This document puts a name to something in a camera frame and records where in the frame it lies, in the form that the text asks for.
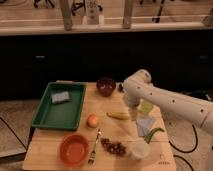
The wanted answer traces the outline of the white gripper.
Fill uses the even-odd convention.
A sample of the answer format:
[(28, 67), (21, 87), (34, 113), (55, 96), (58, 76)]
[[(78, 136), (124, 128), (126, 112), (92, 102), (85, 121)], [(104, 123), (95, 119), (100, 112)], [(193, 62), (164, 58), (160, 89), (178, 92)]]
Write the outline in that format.
[(136, 121), (138, 117), (138, 108), (137, 106), (140, 104), (140, 99), (134, 96), (130, 96), (128, 94), (124, 95), (124, 101), (129, 108), (129, 114), (132, 121)]

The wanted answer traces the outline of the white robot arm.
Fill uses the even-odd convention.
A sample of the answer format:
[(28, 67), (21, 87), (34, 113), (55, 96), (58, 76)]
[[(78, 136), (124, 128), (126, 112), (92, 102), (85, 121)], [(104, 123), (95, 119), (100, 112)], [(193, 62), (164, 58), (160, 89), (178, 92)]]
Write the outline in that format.
[(213, 136), (213, 102), (157, 88), (151, 75), (138, 70), (123, 82), (126, 103), (138, 106), (141, 99), (175, 113)]

